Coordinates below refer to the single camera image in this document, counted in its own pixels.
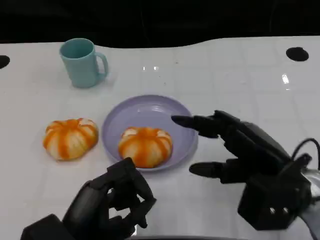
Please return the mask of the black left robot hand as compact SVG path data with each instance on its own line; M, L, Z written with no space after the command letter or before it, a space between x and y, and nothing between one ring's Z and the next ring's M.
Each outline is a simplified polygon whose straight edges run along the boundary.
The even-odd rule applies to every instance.
M107 168L86 182L63 217L63 225L76 240L125 240L139 225L156 199L131 158Z

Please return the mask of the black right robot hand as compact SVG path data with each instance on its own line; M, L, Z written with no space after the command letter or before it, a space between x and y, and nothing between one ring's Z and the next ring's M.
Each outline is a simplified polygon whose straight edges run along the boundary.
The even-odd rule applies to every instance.
M223 111L213 115L173 115L171 120L199 136L224 141L224 147L235 157L225 162L197 162L189 171L197 176L219 179L222 184L245 183L255 174L277 175L291 157L284 148L254 123Z

